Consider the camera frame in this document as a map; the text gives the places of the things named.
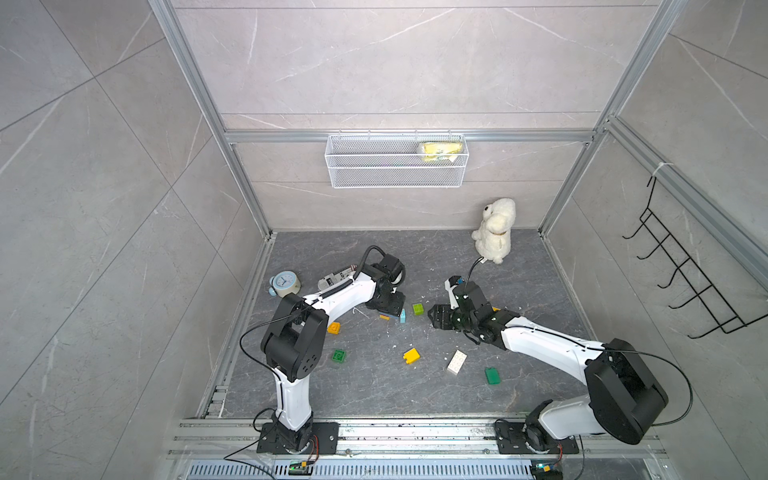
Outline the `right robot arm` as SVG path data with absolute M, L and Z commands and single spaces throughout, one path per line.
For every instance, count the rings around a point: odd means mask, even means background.
M 428 312 L 434 328 L 535 358 L 586 386 L 584 395 L 544 400 L 527 415 L 521 433 L 529 450 L 544 454 L 569 437 L 591 434 L 637 445 L 649 429 L 664 426 L 659 416 L 669 396 L 645 362 L 650 353 L 619 338 L 582 339 L 497 309 L 469 276 L 451 276 L 444 288 L 448 303 Z

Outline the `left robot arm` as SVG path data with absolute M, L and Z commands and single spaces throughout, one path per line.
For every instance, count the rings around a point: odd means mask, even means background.
M 301 453 L 309 449 L 312 457 L 330 452 L 329 443 L 337 438 L 324 437 L 313 429 L 309 401 L 310 374 L 321 358 L 327 328 L 360 304 L 379 313 L 400 315 L 405 295 L 397 287 L 405 277 L 400 259 L 371 245 L 351 275 L 315 294 L 286 294 L 271 320 L 245 331 L 250 334 L 265 329 L 260 344 L 263 361 L 244 346 L 240 350 L 275 380 L 276 407 L 260 430 L 268 452 Z

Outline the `white long lego brick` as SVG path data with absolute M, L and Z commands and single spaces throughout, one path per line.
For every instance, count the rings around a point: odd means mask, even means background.
M 460 350 L 456 350 L 446 367 L 446 371 L 452 375 L 458 375 L 466 360 L 467 355 Z

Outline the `yellow stepped lego brick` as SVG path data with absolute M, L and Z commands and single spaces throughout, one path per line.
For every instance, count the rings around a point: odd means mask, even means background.
M 403 355 L 403 359 L 405 360 L 407 365 L 413 364 L 414 362 L 418 361 L 420 358 L 421 358 L 421 355 L 415 348 L 411 348 L 410 350 L 405 352 Z

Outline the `green flat lego brick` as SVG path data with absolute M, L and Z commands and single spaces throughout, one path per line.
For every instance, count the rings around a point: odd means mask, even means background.
M 498 385 L 501 383 L 501 377 L 496 368 L 486 368 L 485 376 L 489 385 Z

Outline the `dark green lego brick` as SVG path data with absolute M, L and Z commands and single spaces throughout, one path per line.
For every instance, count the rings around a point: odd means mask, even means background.
M 331 360 L 335 363 L 342 364 L 345 362 L 346 352 L 344 350 L 336 349 L 331 357 Z

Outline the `small toy car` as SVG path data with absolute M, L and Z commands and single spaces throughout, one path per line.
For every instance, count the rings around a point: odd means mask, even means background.
M 344 289 L 353 281 L 353 276 L 355 273 L 356 265 L 352 264 L 346 268 L 325 275 L 317 283 L 318 290 L 320 293 L 322 293 Z

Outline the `white plush toy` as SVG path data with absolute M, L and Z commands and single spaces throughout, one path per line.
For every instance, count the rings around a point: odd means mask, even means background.
M 482 221 L 471 238 L 478 254 L 488 261 L 501 264 L 511 251 L 511 229 L 516 220 L 516 203 L 501 198 L 482 211 Z

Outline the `tape roll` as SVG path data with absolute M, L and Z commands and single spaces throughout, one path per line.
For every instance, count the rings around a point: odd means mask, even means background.
M 284 270 L 272 276 L 268 282 L 268 293 L 274 297 L 285 297 L 288 294 L 298 294 L 301 282 L 298 275 L 291 270 Z

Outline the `yellow sponge in basket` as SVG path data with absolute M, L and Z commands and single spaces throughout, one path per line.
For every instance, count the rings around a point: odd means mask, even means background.
M 423 142 L 417 147 L 417 154 L 425 162 L 455 162 L 464 154 L 462 142 Z

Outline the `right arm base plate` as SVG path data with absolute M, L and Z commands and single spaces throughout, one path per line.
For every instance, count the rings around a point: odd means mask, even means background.
M 578 454 L 579 444 L 572 437 L 556 440 L 543 429 L 523 421 L 497 419 L 493 423 L 497 448 L 501 454 Z

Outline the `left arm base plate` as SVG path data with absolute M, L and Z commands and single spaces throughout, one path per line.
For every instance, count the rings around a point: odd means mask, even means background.
M 310 420 L 297 431 L 281 422 L 267 422 L 261 430 L 258 453 L 333 455 L 337 451 L 339 427 L 336 422 Z

